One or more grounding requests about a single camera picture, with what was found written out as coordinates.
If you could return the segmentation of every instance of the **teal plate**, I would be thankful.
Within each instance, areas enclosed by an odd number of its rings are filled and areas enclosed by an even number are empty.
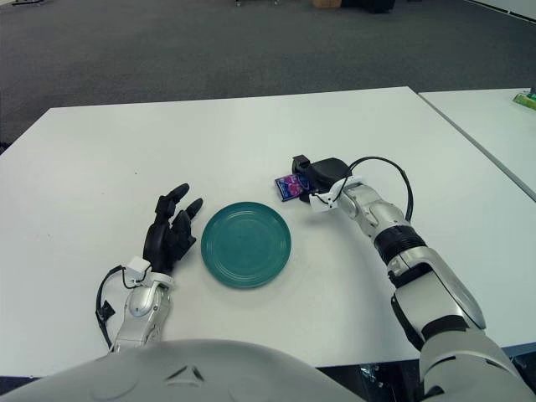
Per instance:
[[[291,232],[272,208],[237,203],[204,228],[201,254],[210,273],[227,286],[262,286],[281,272],[291,253]]]

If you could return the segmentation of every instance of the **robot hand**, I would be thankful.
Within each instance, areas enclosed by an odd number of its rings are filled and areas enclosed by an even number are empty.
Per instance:
[[[171,275],[173,264],[183,258],[195,243],[192,236],[191,219],[196,215],[203,200],[196,199],[186,210],[181,210],[172,223],[169,220],[175,214],[175,207],[190,187],[181,184],[168,195],[161,195],[157,202],[154,223],[149,226],[143,259],[151,263],[152,272]]]

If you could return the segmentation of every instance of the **white table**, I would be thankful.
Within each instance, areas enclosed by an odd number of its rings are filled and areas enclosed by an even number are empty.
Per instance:
[[[513,102],[522,90],[420,95],[536,201],[536,111]]]
[[[291,257],[270,284],[239,291],[207,271],[199,241],[175,271],[164,339],[230,338],[315,366],[417,357],[369,239],[342,211],[279,201],[291,158],[383,155],[408,173],[413,223],[466,283],[503,346],[536,340],[536,204],[409,88],[49,110],[0,157],[0,374],[44,375],[106,353],[95,322],[104,274],[142,252],[157,196],[203,196],[200,239],[219,209],[277,210]],[[358,170],[405,208],[399,174]],[[122,320],[127,292],[105,298]]]

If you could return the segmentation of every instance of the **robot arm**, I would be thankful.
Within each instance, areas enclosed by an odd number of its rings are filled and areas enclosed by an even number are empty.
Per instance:
[[[173,266],[195,243],[191,219],[203,205],[203,200],[198,198],[186,210],[179,211],[177,217],[170,222],[178,202],[188,190],[189,186],[182,184],[168,195],[160,196],[154,223],[147,231],[143,258],[134,257],[126,267],[119,266],[111,271],[121,271],[123,284],[131,289],[125,303],[124,320],[113,344],[108,338],[106,321],[114,311],[106,301],[101,305],[103,285],[100,286],[96,316],[111,352],[160,340],[162,325],[171,306],[169,292],[174,286],[171,277]]]
[[[352,176],[327,193],[311,194],[310,203],[316,211],[342,209],[387,265],[396,288],[394,314],[421,351],[424,399],[534,400],[506,354],[484,333],[477,301],[397,207]]]

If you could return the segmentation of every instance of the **floor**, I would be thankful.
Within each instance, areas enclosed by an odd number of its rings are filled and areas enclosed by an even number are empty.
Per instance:
[[[0,6],[0,142],[57,106],[535,79],[536,25],[463,0],[401,0],[388,14],[310,0],[234,3]]]

